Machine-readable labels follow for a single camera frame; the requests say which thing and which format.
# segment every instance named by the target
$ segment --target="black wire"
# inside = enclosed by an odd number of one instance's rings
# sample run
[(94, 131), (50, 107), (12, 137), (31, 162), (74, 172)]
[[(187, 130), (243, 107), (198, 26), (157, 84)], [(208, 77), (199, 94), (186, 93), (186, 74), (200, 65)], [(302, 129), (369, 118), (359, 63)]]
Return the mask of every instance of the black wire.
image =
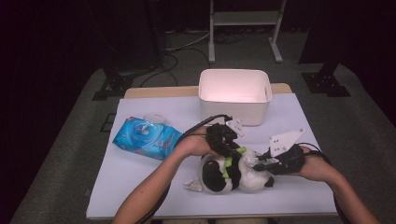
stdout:
[(177, 49), (177, 50), (171, 50), (169, 52), (170, 53), (176, 53), (176, 52), (179, 52), (179, 51), (182, 51), (182, 50), (194, 50), (194, 51), (197, 51), (197, 52), (201, 53), (205, 57), (205, 59), (207, 61), (207, 67), (210, 68), (209, 59), (207, 58), (206, 54), (204, 54), (201, 50), (198, 50), (198, 49)]
[(175, 81), (175, 85), (178, 86), (178, 78), (171, 71), (168, 71), (168, 73)]
[(320, 150), (320, 148), (318, 148), (317, 146), (312, 145), (312, 144), (310, 144), (310, 143), (297, 143), (296, 145), (297, 145), (297, 146), (299, 146), (299, 145), (309, 145), (309, 146), (311, 146), (311, 147), (314, 147), (317, 151), (322, 152), (322, 150)]
[[(197, 129), (203, 127), (204, 125), (206, 125), (207, 123), (209, 123), (210, 121), (217, 119), (217, 118), (221, 118), (223, 117), (225, 120), (230, 120), (232, 119), (231, 117), (227, 116), (227, 115), (216, 115), (216, 116), (212, 116), (209, 117), (208, 119), (205, 119), (203, 121), (201, 121), (200, 123), (196, 124), (195, 126), (193, 126), (192, 128), (188, 129), (186, 132), (184, 132), (176, 141), (175, 143), (175, 147), (181, 142), (181, 140), (185, 139), (186, 137), (190, 136), (190, 135), (194, 135), (193, 132), (195, 132)], [(161, 196), (161, 198), (159, 199), (159, 201), (154, 205), (154, 207), (148, 211), (147, 214), (145, 214), (142, 218), (140, 218), (136, 223), (137, 224), (143, 224), (146, 221), (148, 221), (152, 216), (154, 216), (154, 214), (157, 212), (157, 210), (160, 208), (160, 206), (163, 204), (163, 201), (165, 200), (166, 196), (168, 195), (169, 189), (171, 187), (171, 184), (169, 184), (168, 188), (166, 188), (165, 192), (163, 193), (163, 195)]]
[(185, 45), (182, 45), (182, 46), (179, 46), (179, 47), (176, 47), (176, 48), (172, 48), (172, 49), (167, 48), (166, 51), (177, 51), (179, 49), (184, 49), (184, 48), (189, 47), (189, 46), (194, 46), (194, 45), (198, 45), (198, 44), (202, 45), (204, 43), (204, 40), (207, 40), (207, 38), (209, 37), (209, 32), (206, 31), (206, 33), (207, 34), (205, 34), (205, 35), (203, 35), (203, 36), (201, 36), (201, 37), (199, 37), (199, 38), (197, 38), (195, 40), (192, 40), (190, 43), (187, 43)]
[(231, 45), (236, 42), (243, 41), (245, 39), (245, 36), (243, 34), (239, 34), (241, 37), (238, 38), (236, 35), (230, 35), (230, 34), (218, 34), (215, 36), (215, 43), (219, 45)]
[(221, 135), (221, 134), (220, 133), (218, 133), (218, 134), (213, 134), (213, 133), (191, 133), (191, 134), (189, 134), (189, 136), (219, 136), (219, 135)]
[(184, 35), (197, 35), (197, 36), (202, 36), (202, 33), (207, 34), (207, 30), (201, 30), (201, 31), (195, 31), (195, 32), (189, 32), (189, 31), (183, 31), (181, 32)]
[(175, 57), (175, 56), (173, 56), (173, 55), (170, 55), (170, 54), (166, 54), (166, 56), (169, 56), (169, 57), (174, 58), (174, 59), (176, 60), (175, 64), (172, 65), (170, 68), (164, 69), (164, 70), (161, 71), (161, 72), (152, 74), (151, 76), (147, 77), (147, 78), (140, 84), (140, 86), (139, 86), (140, 88), (143, 87), (143, 85), (144, 85), (146, 82), (148, 82), (150, 79), (152, 79), (153, 77), (156, 77), (156, 76), (158, 76), (158, 75), (160, 75), (160, 74), (162, 74), (162, 73), (169, 72), (170, 70), (174, 69), (174, 68), (177, 66), (177, 64), (178, 64), (178, 59), (177, 59), (177, 57)]

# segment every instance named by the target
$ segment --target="black cable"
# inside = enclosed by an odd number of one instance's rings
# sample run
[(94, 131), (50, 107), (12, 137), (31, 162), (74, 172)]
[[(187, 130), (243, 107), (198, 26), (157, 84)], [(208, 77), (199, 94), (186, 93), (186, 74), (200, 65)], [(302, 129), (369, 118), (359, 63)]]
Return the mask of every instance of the black cable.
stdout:
[(202, 55), (204, 55), (204, 57), (206, 59), (207, 67), (210, 68), (209, 59), (207, 58), (206, 54), (204, 54), (201, 50), (198, 50), (198, 49), (176, 49), (176, 50), (169, 50), (169, 52), (170, 53), (176, 53), (176, 52), (179, 52), (179, 51), (182, 51), (182, 50), (194, 50), (194, 51), (197, 51), (197, 52), (201, 53)]
[(160, 74), (162, 74), (162, 73), (168, 72), (168, 71), (174, 69), (174, 68), (177, 66), (177, 64), (178, 64), (178, 59), (177, 59), (177, 57), (175, 57), (175, 56), (173, 56), (173, 55), (170, 55), (170, 54), (166, 54), (166, 56), (169, 56), (169, 57), (174, 58), (174, 59), (176, 60), (175, 64), (172, 65), (170, 68), (164, 69), (164, 70), (161, 71), (161, 72), (158, 72), (158, 73), (155, 73), (155, 74), (150, 75), (149, 77), (147, 77), (147, 78), (140, 84), (139, 88), (143, 87), (143, 85), (144, 85), (146, 82), (148, 82), (150, 79), (152, 79), (153, 77), (156, 77), (156, 76), (158, 76), (158, 75), (160, 75)]
[[(225, 120), (230, 120), (232, 119), (231, 117), (227, 116), (227, 115), (216, 115), (216, 116), (212, 116), (209, 117), (208, 119), (205, 119), (203, 121), (201, 121), (200, 123), (196, 124), (195, 126), (193, 126), (192, 128), (188, 129), (186, 132), (184, 132), (176, 141), (175, 143), (175, 147), (181, 142), (181, 140), (183, 140), (184, 138), (192, 135), (193, 132), (195, 132), (197, 129), (203, 127), (204, 125), (206, 125), (207, 123), (209, 123), (210, 121), (217, 119), (217, 118), (221, 118), (224, 117)], [(145, 214), (142, 218), (140, 218), (136, 223), (137, 224), (143, 224), (146, 221), (148, 221), (152, 216), (154, 216), (154, 214), (157, 212), (157, 210), (161, 207), (161, 205), (163, 204), (163, 201), (165, 201), (166, 196), (168, 195), (169, 189), (171, 188), (171, 184), (169, 184), (168, 188), (166, 188), (166, 190), (163, 192), (163, 195), (161, 196), (161, 198), (158, 200), (158, 202), (154, 205), (154, 207), (148, 211), (147, 214)]]
[(182, 45), (182, 46), (179, 46), (179, 47), (176, 47), (176, 48), (166, 49), (166, 51), (175, 51), (175, 50), (179, 50), (179, 49), (184, 49), (184, 48), (192, 46), (192, 45), (196, 45), (198, 43), (201, 43), (205, 39), (207, 39), (208, 36), (209, 36), (209, 33), (207, 33), (207, 34), (205, 34), (205, 35), (203, 35), (203, 36), (191, 41), (190, 43), (187, 43), (185, 45)]
[(314, 147), (317, 151), (322, 152), (322, 151), (320, 150), (320, 148), (318, 148), (317, 146), (315, 146), (315, 145), (313, 145), (313, 144), (310, 144), (310, 143), (297, 143), (296, 145), (297, 145), (297, 146), (299, 146), (299, 145), (309, 145), (309, 146), (311, 146), (311, 147)]
[(171, 71), (168, 71), (168, 73), (175, 81), (175, 85), (178, 86), (178, 78)]
[[(312, 144), (309, 143), (301, 143), (301, 144), (307, 144), (310, 146), (315, 147)], [(310, 156), (310, 155), (314, 155), (314, 156), (320, 156), (323, 160), (325, 160), (327, 163), (329, 163), (330, 166), (332, 166), (332, 163), (330, 162), (329, 158), (323, 154), (320, 149), (318, 149), (318, 151), (315, 150), (311, 150), (307, 153), (304, 154), (305, 156)], [(345, 224), (350, 224), (350, 221), (347, 219), (347, 216), (345, 215), (344, 211), (341, 209), (340, 205), (338, 204), (337, 199), (335, 198), (335, 195), (332, 195), (333, 200), (334, 200), (334, 205), (335, 205), (335, 209), (337, 210), (338, 216), (341, 218), (341, 220), (345, 223)]]
[(239, 34), (239, 35), (241, 35), (240, 38), (238, 38), (236, 35), (218, 34), (218, 35), (215, 36), (215, 40), (214, 41), (215, 41), (216, 44), (219, 44), (219, 45), (231, 45), (231, 44), (234, 44), (236, 42), (243, 41), (245, 39), (245, 36), (243, 34)]

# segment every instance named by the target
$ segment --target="gray carpet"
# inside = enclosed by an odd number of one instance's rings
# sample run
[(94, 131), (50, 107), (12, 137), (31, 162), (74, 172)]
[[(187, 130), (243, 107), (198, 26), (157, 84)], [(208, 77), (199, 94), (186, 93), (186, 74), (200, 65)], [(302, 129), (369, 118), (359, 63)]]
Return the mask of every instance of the gray carpet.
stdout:
[[(276, 63), (268, 45), (270, 33), (244, 35), (230, 45), (216, 45), (212, 68), (246, 68), (265, 71), (273, 83), (288, 83), (297, 94), (320, 147), (333, 165), (349, 179), (381, 223), (396, 223), (396, 130), (361, 86), (359, 79), (339, 65), (335, 76), (351, 97), (311, 94), (301, 73), (317, 72), (321, 64), (298, 64), (306, 33), (280, 33), (278, 47), (284, 59)], [(197, 35), (171, 34), (172, 47), (189, 43)], [(207, 54), (207, 44), (193, 46)], [(208, 68), (195, 50), (173, 53), (171, 70), (179, 86), (198, 85)], [(164, 67), (175, 64), (164, 58)], [(138, 87), (150, 74), (137, 77)], [(101, 132), (106, 116), (116, 113), (120, 97), (92, 101), (105, 80), (102, 70), (92, 74), (68, 120), (42, 165), (35, 182), (11, 223), (109, 223), (85, 218), (90, 193), (105, 154), (109, 133)], [(175, 86), (170, 73), (147, 81), (144, 87)], [(279, 223), (341, 223), (338, 217), (282, 217)]]

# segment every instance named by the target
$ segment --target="blue wipes package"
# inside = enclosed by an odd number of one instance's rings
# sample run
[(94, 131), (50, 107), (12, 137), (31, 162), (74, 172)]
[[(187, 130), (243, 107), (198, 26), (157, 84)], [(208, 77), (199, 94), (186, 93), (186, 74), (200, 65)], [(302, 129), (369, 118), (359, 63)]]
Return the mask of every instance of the blue wipes package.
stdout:
[(124, 150), (163, 161), (174, 149), (181, 133), (173, 127), (130, 117), (113, 143)]

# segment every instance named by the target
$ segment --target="white plastic bin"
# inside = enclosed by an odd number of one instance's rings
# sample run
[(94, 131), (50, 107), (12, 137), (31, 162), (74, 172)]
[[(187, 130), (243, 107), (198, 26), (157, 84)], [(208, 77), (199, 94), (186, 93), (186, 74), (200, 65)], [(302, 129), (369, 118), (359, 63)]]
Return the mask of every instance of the white plastic bin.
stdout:
[[(244, 126), (263, 123), (272, 99), (268, 76), (260, 70), (206, 69), (199, 81), (202, 119), (217, 114), (241, 119)], [(212, 123), (223, 120), (215, 119)]]

